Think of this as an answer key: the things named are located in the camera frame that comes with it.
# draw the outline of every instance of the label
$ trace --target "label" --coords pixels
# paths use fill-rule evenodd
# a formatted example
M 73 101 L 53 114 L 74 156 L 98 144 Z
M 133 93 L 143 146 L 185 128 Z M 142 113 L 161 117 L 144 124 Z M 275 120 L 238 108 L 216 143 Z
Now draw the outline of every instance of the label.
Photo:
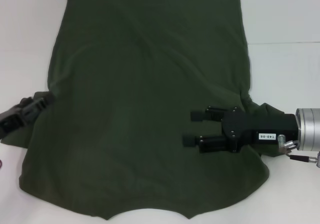
M 276 140 L 276 137 L 274 133 L 259 133 L 259 140 Z

